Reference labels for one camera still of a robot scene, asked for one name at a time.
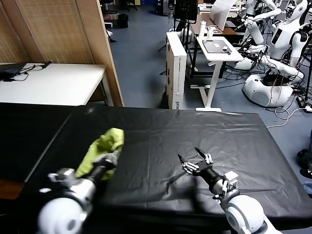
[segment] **power strip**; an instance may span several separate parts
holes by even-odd
[[[306,113],[312,113],[312,107],[307,104],[303,97],[298,96],[296,101],[299,105],[299,108],[305,108]]]

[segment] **white cylinder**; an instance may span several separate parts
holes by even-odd
[[[250,25],[250,24],[247,25],[247,29],[248,29],[250,35],[252,36],[253,40],[255,41],[255,43],[257,45],[261,45],[264,42],[263,36],[262,36],[256,22],[254,22],[254,21],[251,21],[251,22],[252,22],[252,25]]]
[[[215,32],[215,27],[214,26],[210,26],[208,28],[208,33],[207,33],[207,39],[211,40],[214,36],[214,32]]]
[[[82,214],[82,207],[72,199],[49,201],[38,217],[39,234],[77,234],[82,227]]]
[[[205,29],[206,29],[206,21],[202,20],[200,22],[200,28],[199,28],[199,34],[198,34],[199,38],[204,38],[204,36],[205,36]]]

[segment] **laptop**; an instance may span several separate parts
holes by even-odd
[[[18,74],[26,63],[10,63],[0,65],[0,80],[13,78]]]

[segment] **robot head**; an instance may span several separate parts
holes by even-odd
[[[308,7],[307,0],[292,0],[286,7],[286,19],[299,19]]]

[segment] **bottle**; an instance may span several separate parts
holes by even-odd
[[[198,37],[199,38],[204,38],[205,36],[205,29],[206,29],[206,21],[202,20],[200,22],[200,28],[199,28],[199,34],[198,34]]]

